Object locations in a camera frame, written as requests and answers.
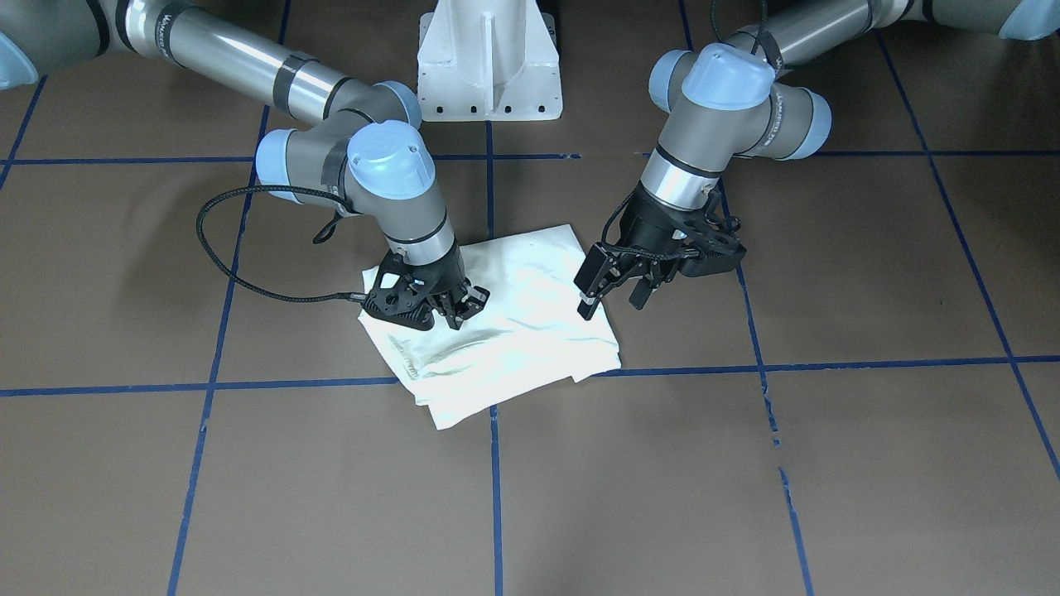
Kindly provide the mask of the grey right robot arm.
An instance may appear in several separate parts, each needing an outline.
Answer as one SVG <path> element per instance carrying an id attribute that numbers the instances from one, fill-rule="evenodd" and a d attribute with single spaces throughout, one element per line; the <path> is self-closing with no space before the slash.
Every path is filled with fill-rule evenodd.
<path id="1" fill-rule="evenodd" d="M 252 162 L 258 193 L 368 216 L 388 249 L 376 320 L 458 329 L 474 286 L 420 133 L 413 92 L 364 83 L 282 43 L 287 1 L 4 1 L 2 170 Z"/>

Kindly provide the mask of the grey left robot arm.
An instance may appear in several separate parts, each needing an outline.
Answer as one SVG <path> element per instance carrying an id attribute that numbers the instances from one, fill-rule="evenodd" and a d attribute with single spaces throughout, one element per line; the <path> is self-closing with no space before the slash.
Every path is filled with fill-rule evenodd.
<path id="1" fill-rule="evenodd" d="M 828 102 L 785 73 L 868 31 L 931 22 L 1036 41 L 1058 29 L 1056 1 L 802 1 L 701 50 L 670 50 L 648 78 L 667 121 L 635 189 L 610 216 L 619 238 L 588 249 L 573 283 L 590 320 L 610 291 L 636 280 L 642 309 L 674 276 L 734 271 L 740 221 L 719 214 L 718 185 L 734 159 L 797 160 L 822 148 Z"/>

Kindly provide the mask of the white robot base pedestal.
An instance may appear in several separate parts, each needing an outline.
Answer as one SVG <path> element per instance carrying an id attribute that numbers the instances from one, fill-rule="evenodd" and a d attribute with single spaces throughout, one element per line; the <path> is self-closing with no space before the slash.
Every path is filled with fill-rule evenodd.
<path id="1" fill-rule="evenodd" d="M 424 120 L 560 118 L 556 12 L 552 1 L 439 1 L 424 12 L 417 48 L 417 97 Z"/>

